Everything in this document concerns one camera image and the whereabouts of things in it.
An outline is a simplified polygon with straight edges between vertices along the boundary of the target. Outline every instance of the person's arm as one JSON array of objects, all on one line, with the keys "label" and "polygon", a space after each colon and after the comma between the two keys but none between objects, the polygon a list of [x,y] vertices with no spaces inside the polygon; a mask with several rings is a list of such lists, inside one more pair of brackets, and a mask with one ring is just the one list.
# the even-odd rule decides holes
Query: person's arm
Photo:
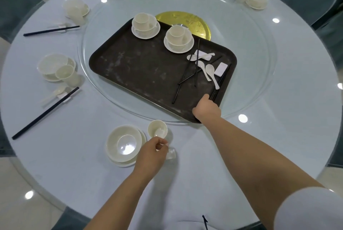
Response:
[{"label": "person's arm", "polygon": [[84,230],[127,229],[139,198],[162,167],[167,152],[168,142],[165,139],[153,137],[146,142],[138,153],[131,175],[117,188]]},{"label": "person's arm", "polygon": [[277,209],[290,194],[323,187],[281,153],[222,119],[208,94],[193,114],[210,131],[227,169],[268,230],[273,229]]}]

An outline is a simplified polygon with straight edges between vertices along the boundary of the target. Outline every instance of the white sleeve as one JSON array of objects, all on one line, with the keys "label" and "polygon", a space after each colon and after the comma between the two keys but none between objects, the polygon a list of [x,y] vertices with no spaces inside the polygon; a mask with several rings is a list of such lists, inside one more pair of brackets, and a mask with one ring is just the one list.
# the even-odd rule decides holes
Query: white sleeve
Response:
[{"label": "white sleeve", "polygon": [[343,198],[322,188],[309,187],[291,194],[275,215],[274,230],[342,230]]}]

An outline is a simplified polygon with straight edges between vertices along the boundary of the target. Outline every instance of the gold plate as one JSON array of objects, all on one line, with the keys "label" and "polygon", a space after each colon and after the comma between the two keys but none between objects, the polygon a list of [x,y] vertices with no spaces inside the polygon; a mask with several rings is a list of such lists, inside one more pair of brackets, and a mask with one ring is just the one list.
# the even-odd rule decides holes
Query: gold plate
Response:
[{"label": "gold plate", "polygon": [[192,34],[211,40],[211,31],[206,22],[198,16],[183,11],[166,11],[156,15],[156,19],[168,25],[185,25]]}]

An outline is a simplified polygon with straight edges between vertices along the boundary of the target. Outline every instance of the white spoon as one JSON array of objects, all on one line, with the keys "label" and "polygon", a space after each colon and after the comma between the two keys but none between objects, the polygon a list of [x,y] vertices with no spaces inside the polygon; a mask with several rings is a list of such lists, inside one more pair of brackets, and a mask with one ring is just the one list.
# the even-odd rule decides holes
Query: white spoon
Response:
[{"label": "white spoon", "polygon": [[64,90],[67,88],[66,85],[60,85],[56,90],[53,91],[52,94],[50,94],[48,97],[45,99],[41,100],[41,104],[46,103],[47,101],[51,100],[53,97],[56,97],[57,95],[61,94],[64,92]]},{"label": "white spoon", "polygon": [[208,73],[208,75],[211,76],[211,78],[214,82],[214,85],[215,85],[215,89],[219,90],[219,85],[217,83],[217,80],[214,78],[214,67],[213,67],[213,65],[212,64],[206,65],[205,70],[206,70],[206,73]]},{"label": "white spoon", "polygon": [[203,61],[198,60],[198,66],[204,71],[204,74],[206,76],[207,81],[211,81],[211,79],[208,77],[206,71],[205,71],[205,64]]},{"label": "white spoon", "polygon": [[[208,56],[212,56],[212,55],[215,55],[215,53],[210,53],[210,54],[204,54],[204,55],[200,55],[198,59],[205,59],[206,61],[209,61],[210,59],[206,59]],[[187,60],[189,60],[189,58],[192,56],[191,58],[191,62],[194,62],[197,60],[197,55],[196,54],[192,54],[192,55],[188,55],[187,56]]]}]

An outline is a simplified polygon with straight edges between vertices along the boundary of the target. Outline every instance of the floor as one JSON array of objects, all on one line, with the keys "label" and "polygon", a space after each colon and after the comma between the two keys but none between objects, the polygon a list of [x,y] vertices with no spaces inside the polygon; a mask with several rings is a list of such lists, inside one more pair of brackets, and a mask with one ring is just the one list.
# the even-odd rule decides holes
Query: floor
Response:
[{"label": "floor", "polygon": [[[0,71],[9,46],[0,38]],[[343,71],[339,78],[343,83]],[[17,158],[0,158],[0,177],[2,230],[50,230],[55,225],[66,206],[42,189]],[[343,196],[343,168],[325,168],[318,180]]]}]

